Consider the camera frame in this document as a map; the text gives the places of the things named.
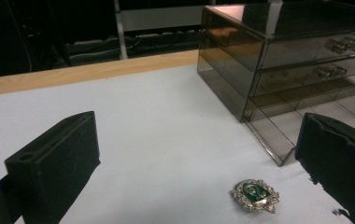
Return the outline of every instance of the green gemstone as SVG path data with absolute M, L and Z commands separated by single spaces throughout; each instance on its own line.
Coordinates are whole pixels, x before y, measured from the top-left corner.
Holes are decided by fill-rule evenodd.
M 261 201 L 271 195 L 271 193 L 262 186 L 253 183 L 245 183 L 241 191 L 253 203 Z

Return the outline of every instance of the silver brooch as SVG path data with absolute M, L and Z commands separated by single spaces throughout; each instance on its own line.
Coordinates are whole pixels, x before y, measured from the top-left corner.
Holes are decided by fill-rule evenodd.
M 231 191 L 235 200 L 249 211 L 265 210 L 274 214 L 274 205 L 279 202 L 279 193 L 262 180 L 248 179 L 236 184 Z

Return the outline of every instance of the wooden table edge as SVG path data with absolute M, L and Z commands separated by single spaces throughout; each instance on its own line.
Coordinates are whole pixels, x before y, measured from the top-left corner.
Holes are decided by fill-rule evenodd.
M 0 94 L 196 64 L 198 50 L 0 77 Z

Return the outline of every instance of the white table surface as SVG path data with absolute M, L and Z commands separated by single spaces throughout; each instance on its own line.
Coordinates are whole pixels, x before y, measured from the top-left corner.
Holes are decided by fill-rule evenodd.
M 0 178 L 4 159 L 90 110 L 101 164 L 61 223 L 350 223 L 298 162 L 277 167 L 195 65 L 0 95 Z M 279 192 L 276 214 L 239 207 L 229 191 L 245 179 Z

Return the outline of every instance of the drawer handle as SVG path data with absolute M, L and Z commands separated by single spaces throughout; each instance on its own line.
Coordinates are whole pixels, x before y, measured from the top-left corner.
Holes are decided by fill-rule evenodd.
M 347 69 L 338 65 L 330 64 L 318 67 L 316 70 L 316 74 L 322 79 L 331 79 L 345 76 L 347 74 Z
M 333 44 L 332 51 L 342 54 L 347 51 L 347 49 L 355 51 L 355 39 L 350 37 L 344 37 L 343 40 Z

